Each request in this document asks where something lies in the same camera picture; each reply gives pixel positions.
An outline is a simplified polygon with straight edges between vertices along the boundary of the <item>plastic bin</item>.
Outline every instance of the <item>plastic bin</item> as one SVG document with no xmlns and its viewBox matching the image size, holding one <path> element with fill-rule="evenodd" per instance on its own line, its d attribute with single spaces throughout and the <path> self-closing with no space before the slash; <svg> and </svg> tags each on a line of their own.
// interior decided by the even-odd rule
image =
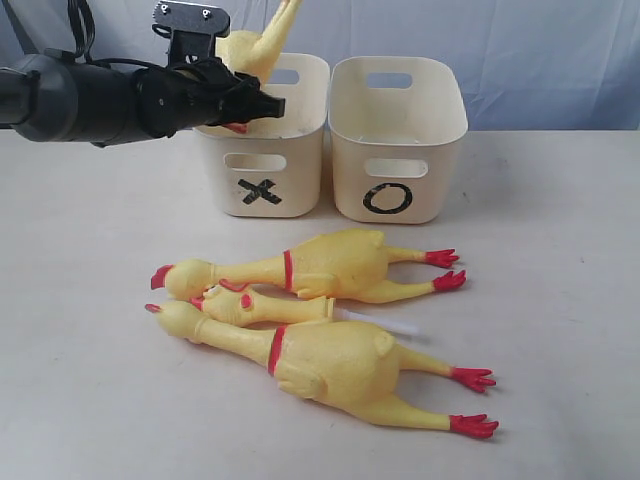
<svg viewBox="0 0 640 480">
<path fill-rule="evenodd" d="M 320 197 L 322 142 L 330 68 L 321 58 L 282 53 L 264 90 L 286 98 L 282 118 L 254 120 L 249 132 L 198 127 L 196 154 L 205 162 L 214 202 L 248 217 L 296 217 Z"/>
<path fill-rule="evenodd" d="M 419 224 L 446 199 L 468 130 L 451 69 L 421 57 L 353 57 L 329 95 L 334 195 L 356 221 Z"/>
</svg>

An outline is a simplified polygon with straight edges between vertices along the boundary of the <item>tabletop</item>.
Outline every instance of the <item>tabletop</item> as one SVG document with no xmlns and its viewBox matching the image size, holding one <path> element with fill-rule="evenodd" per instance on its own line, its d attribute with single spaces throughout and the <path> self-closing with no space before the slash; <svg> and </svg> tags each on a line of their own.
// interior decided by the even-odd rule
<svg viewBox="0 0 640 480">
<path fill-rule="evenodd" d="M 640 472 L 640 133 L 470 132 L 446 205 L 419 226 L 363 225 L 323 197 L 297 219 L 228 216 L 191 132 L 98 149 L 0 132 L 0 478 L 631 479 Z M 391 305 L 401 339 L 490 368 L 482 395 L 403 374 L 427 410 L 500 422 L 489 441 L 375 427 L 280 391 L 258 365 L 168 336 L 150 277 L 236 263 L 359 226 L 456 248 L 469 281 Z M 401 282 L 439 270 L 396 265 Z"/>
</svg>

